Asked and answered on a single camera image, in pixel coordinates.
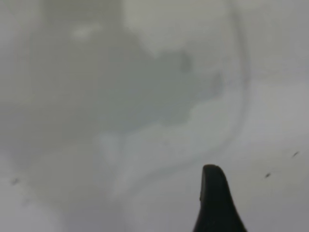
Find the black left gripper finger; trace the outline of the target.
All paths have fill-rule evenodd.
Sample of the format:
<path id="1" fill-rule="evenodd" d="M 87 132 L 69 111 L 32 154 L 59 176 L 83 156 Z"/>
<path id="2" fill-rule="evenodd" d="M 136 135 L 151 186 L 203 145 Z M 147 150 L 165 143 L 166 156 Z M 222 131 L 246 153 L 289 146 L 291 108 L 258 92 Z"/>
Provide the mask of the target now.
<path id="1" fill-rule="evenodd" d="M 223 170 L 213 164 L 202 169 L 200 210 L 195 232 L 245 232 Z"/>

